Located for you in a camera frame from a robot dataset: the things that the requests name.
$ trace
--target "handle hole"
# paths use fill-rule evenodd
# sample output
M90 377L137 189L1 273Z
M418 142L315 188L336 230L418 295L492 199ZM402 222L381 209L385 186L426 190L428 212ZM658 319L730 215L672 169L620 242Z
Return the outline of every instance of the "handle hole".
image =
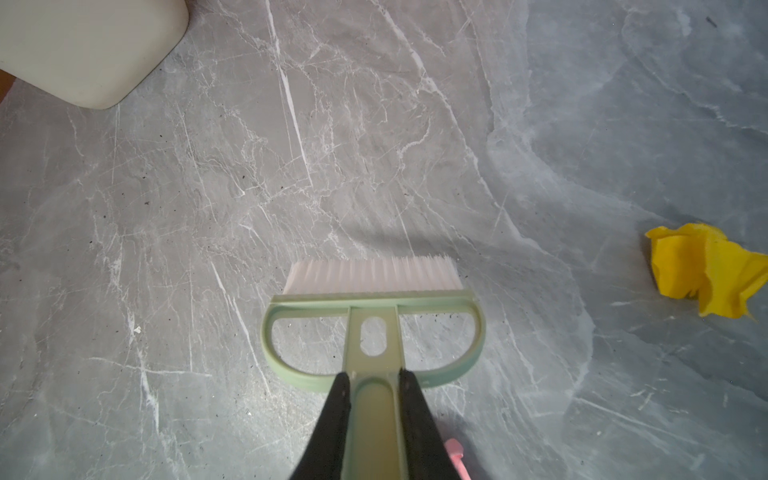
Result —
M282 318L272 328L277 355L302 372L341 372L346 317Z
M360 326L360 349L367 356L379 356L386 350L386 322L369 316Z
M401 315L406 368L432 370L457 360L472 344L475 320L469 313Z

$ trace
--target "crumpled paper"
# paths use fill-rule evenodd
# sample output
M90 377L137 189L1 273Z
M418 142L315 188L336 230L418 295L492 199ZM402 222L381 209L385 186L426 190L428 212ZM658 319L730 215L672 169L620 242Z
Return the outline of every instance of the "crumpled paper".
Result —
M746 300L768 280L768 255L731 242L720 229L688 223L658 227L650 238L650 263L659 292L672 298L699 298L699 315L739 318Z

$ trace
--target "white object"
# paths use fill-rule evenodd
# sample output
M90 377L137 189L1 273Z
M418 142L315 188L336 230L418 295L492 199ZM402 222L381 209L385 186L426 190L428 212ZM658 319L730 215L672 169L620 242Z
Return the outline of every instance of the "white object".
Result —
M184 0L0 0L0 69L72 104L109 108L188 21Z
M448 257L308 260L290 269L283 295L461 290Z

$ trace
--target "hand brush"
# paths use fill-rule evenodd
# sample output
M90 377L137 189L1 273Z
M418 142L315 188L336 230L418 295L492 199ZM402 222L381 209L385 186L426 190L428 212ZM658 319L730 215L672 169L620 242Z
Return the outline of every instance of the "hand brush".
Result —
M424 313L468 313L475 335L453 363L410 372L405 369L399 316ZM272 342L276 320L323 316L348 319L343 371L335 376L294 369L277 355ZM372 317L386 325L386 349L377 356L360 347L362 325ZM466 373L484 339L482 311L448 257L293 264L283 294L272 298L264 315L262 348L280 378L329 395L292 478L458 478L419 387L440 386Z

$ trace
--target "white container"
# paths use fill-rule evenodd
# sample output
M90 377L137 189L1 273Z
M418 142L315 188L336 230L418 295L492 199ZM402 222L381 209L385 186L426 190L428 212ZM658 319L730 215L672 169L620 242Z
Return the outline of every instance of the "white container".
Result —
M0 0L0 70L72 104L109 108L188 21L184 0Z

